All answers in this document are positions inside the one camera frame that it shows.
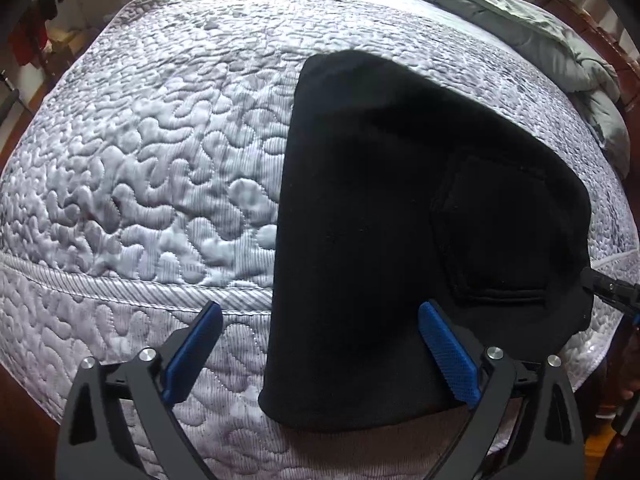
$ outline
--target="bed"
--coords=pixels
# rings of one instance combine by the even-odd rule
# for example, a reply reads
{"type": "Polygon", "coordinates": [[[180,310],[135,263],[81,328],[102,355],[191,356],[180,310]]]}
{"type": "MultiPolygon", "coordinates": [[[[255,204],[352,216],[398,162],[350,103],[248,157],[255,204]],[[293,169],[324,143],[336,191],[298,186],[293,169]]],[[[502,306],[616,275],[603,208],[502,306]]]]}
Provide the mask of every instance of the bed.
{"type": "MultiPolygon", "coordinates": [[[[215,300],[223,336],[175,414],[219,478],[424,477],[463,410],[312,435],[257,403],[297,75],[312,54],[348,48],[404,64],[554,149],[590,194],[592,267],[638,281],[638,234],[606,146],[494,34],[425,0],[135,0],[49,94],[0,179],[0,363],[52,420],[84,357],[128,360],[215,300]]],[[[619,321],[596,300],[590,328],[567,342],[574,388],[619,321]]]]}

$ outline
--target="silver bolt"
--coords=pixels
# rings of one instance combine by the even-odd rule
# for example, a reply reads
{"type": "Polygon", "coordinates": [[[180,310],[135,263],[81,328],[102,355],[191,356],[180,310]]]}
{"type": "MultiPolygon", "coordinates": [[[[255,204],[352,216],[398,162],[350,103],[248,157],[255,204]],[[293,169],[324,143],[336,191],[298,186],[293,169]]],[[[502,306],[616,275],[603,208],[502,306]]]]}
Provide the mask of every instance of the silver bolt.
{"type": "Polygon", "coordinates": [[[85,357],[80,361],[80,366],[85,370],[89,370],[95,366],[95,359],[93,357],[85,357]]]}
{"type": "Polygon", "coordinates": [[[557,355],[550,355],[546,358],[546,362],[553,368],[558,368],[562,364],[562,359],[557,355]]]}
{"type": "Polygon", "coordinates": [[[156,358],[156,351],[153,348],[145,348],[138,354],[138,357],[141,361],[153,361],[156,358]]]}
{"type": "Polygon", "coordinates": [[[489,359],[500,360],[504,357],[504,352],[502,348],[498,348],[497,346],[489,346],[486,349],[486,354],[489,356],[489,359]]]}

